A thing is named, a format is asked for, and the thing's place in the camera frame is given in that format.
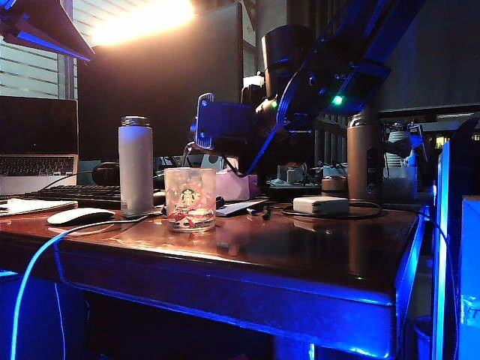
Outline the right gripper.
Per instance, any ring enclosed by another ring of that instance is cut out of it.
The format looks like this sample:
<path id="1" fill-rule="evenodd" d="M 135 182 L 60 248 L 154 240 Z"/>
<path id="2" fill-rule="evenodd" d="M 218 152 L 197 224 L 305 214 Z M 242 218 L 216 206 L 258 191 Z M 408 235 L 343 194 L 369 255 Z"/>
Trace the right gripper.
<path id="1" fill-rule="evenodd" d="M 277 122 L 279 103 L 276 99 L 265 99 L 256 108 L 256 135 L 261 140 L 266 140 L 270 133 L 276 129 L 273 142 L 280 142 L 294 137 L 309 137 L 314 132 L 313 117 L 295 112 L 287 114 Z"/>

